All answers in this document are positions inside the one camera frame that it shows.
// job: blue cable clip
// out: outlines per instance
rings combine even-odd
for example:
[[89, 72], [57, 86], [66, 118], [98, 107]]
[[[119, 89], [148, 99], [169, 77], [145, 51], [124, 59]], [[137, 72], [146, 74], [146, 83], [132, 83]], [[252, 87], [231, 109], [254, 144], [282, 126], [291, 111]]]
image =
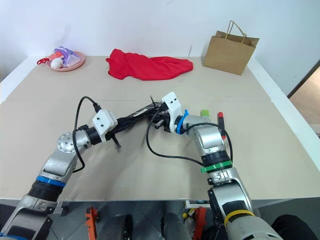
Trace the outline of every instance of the blue cable clip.
[[189, 115], [188, 110], [187, 110], [187, 109], [184, 110], [184, 115], [183, 115], [183, 117], [180, 119], [180, 121], [179, 121], [179, 123], [178, 123], [178, 126], [176, 127], [176, 133], [177, 133], [177, 134], [180, 134], [180, 135], [182, 134], [182, 133], [180, 133], [180, 128], [181, 128], [182, 123], [184, 122], [185, 118], [186, 118], [188, 115]]

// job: pink plate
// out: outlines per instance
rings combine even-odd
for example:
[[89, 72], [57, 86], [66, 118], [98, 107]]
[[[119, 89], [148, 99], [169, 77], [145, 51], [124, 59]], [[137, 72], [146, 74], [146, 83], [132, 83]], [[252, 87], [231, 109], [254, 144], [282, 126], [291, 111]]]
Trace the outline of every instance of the pink plate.
[[77, 69], [79, 68], [80, 66], [82, 66], [84, 63], [85, 63], [85, 60], [86, 60], [86, 57], [85, 55], [83, 55], [81, 52], [79, 51], [74, 51], [75, 54], [77, 54], [81, 61], [78, 62], [77, 64], [73, 65], [73, 66], [70, 66], [70, 67], [62, 67], [62, 68], [52, 68], [51, 67], [51, 61], [47, 61], [46, 62], [46, 66], [50, 69], [52, 69], [53, 71], [57, 71], [57, 72], [67, 72], [67, 71], [71, 71], [71, 70], [74, 70], [74, 69]]

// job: black cylinder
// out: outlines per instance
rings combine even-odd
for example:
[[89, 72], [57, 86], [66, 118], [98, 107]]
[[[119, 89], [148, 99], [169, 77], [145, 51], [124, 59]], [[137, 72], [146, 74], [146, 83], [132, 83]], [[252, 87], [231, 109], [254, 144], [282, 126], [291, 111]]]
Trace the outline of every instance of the black cylinder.
[[99, 136], [99, 133], [93, 126], [86, 129], [85, 131], [88, 134], [92, 145], [101, 143], [101, 138]]
[[222, 163], [222, 162], [226, 162], [226, 161], [230, 160], [226, 150], [212, 152], [210, 154], [201, 156], [201, 159], [202, 159], [204, 167], [211, 166], [211, 165], [218, 164], [218, 163]]
[[63, 189], [63, 186], [56, 186], [50, 183], [36, 180], [32, 184], [28, 195], [38, 199], [56, 202]]

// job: white wall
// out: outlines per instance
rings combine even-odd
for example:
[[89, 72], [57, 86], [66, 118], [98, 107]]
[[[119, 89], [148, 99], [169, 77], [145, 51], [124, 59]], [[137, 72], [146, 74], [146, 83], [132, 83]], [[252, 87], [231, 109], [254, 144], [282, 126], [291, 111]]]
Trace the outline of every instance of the white wall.
[[59, 45], [86, 55], [188, 56], [191, 48], [201, 56], [229, 20], [260, 38], [255, 56], [285, 94], [320, 58], [319, 0], [0, 1], [4, 75]]

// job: green object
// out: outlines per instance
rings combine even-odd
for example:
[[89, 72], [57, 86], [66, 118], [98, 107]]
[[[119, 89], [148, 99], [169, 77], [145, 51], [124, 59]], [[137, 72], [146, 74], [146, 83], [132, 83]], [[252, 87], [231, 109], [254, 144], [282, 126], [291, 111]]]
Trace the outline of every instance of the green object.
[[214, 165], [203, 167], [203, 168], [201, 168], [200, 171], [202, 173], [206, 173], [208, 171], [212, 171], [212, 170], [215, 170], [215, 169], [223, 168], [223, 167], [226, 167], [226, 166], [229, 166], [229, 165], [232, 165], [232, 161], [230, 161], [230, 160], [229, 161], [220, 162], [220, 163], [217, 163], [217, 164], [214, 164]]
[[209, 111], [207, 109], [202, 109], [200, 112], [201, 117], [209, 117]]

